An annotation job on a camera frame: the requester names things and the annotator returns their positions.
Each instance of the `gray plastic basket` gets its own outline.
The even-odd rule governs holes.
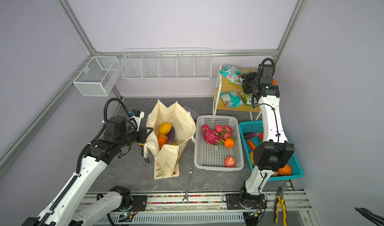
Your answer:
[[[212,145],[205,142],[201,127],[207,124],[210,128],[216,125],[229,125],[232,128],[232,135],[237,137],[235,146],[227,148],[225,146]],[[235,158],[236,164],[233,168],[224,165],[224,160],[228,156]],[[196,143],[195,143],[195,166],[206,170],[217,171],[237,171],[244,167],[243,149],[241,144],[240,130],[238,121],[232,116],[223,115],[200,115],[196,122]]]

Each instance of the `wrench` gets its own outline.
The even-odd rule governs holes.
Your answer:
[[[191,182],[192,172],[193,172],[193,168],[189,168],[189,178],[188,178],[188,183],[187,183],[187,190],[185,191],[185,197],[183,198],[183,203],[188,203],[189,183]]]

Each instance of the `snack bag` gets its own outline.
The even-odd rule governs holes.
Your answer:
[[[232,83],[242,85],[243,79],[241,78],[241,75],[244,74],[244,71],[239,70],[238,68],[228,65],[224,69],[220,70],[220,74],[227,78],[227,80],[231,81]]]
[[[252,94],[245,94],[244,92],[240,91],[240,96],[244,101],[245,105],[252,106]],[[256,97],[253,99],[254,105],[257,105]]]
[[[236,108],[244,104],[237,94],[237,91],[222,92],[220,93],[220,98],[223,100],[224,105],[227,108]]]

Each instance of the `teal snack bag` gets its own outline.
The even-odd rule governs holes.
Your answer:
[[[227,108],[236,108],[244,104],[237,94],[237,91],[222,92],[220,93],[220,98],[223,100],[224,105]]]
[[[241,75],[244,74],[244,71],[239,70],[235,66],[228,65],[227,67],[220,70],[220,74],[227,78],[227,80],[231,81],[232,83],[242,85],[243,79],[241,78]]]

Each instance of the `pliers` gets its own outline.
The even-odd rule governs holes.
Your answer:
[[[283,223],[284,223],[284,226],[287,226],[287,209],[285,207],[283,188],[281,186],[279,187],[279,191],[275,201],[275,223],[277,223],[278,210],[279,210],[280,204],[283,207]]]

